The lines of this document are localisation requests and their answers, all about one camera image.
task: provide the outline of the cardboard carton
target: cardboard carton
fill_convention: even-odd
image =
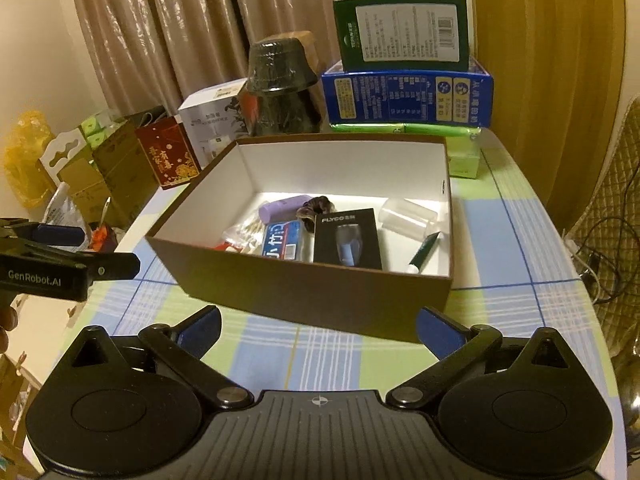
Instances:
[[[162,189],[186,184],[200,173],[184,127],[175,118],[138,128],[136,137]]]
[[[387,198],[438,212],[441,240],[421,274],[406,274],[420,242],[380,228],[383,270],[217,251],[222,233],[265,200],[327,195],[336,210]],[[261,316],[416,342],[423,306],[444,308],[452,280],[450,190],[444,139],[311,134],[239,139],[148,232],[186,293]]]
[[[203,88],[185,99],[178,113],[201,168],[248,130],[239,93],[246,79]]]
[[[339,61],[322,74],[322,87],[332,124],[491,125],[494,79],[473,57],[464,72],[346,72]]]
[[[108,197],[106,222],[128,228],[158,189],[153,170],[126,121],[95,150],[86,146],[58,173],[86,222],[99,222]]]

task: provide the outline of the green tube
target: green tube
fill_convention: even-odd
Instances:
[[[360,134],[402,134],[404,132],[404,124],[332,124],[331,129],[334,132],[360,133]]]
[[[429,258],[431,250],[438,240],[439,234],[440,231],[430,234],[424,239],[422,245],[420,246],[420,249],[418,249],[418,252],[415,253],[415,256],[409,262],[409,265],[406,268],[406,272],[408,272],[409,274],[420,274],[420,270]]]
[[[475,139],[480,128],[469,128],[467,126],[447,126],[445,124],[421,124],[406,123],[404,131],[408,134],[428,134],[443,137],[469,137]]]

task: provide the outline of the barcode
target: barcode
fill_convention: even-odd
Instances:
[[[295,244],[287,244],[284,246],[284,259],[285,260],[294,260],[296,257],[296,245]]]
[[[454,48],[452,18],[438,18],[438,44],[445,48]]]

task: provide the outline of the clear plastic cup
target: clear plastic cup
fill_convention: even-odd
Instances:
[[[378,219],[383,229],[422,242],[436,231],[438,213],[404,198],[390,198],[383,203]]]

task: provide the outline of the blue box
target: blue box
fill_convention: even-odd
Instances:
[[[491,125],[494,78],[472,57],[468,72],[376,70],[322,74],[329,122]]]
[[[303,229],[300,220],[267,225],[262,241],[262,256],[279,260],[302,259]]]

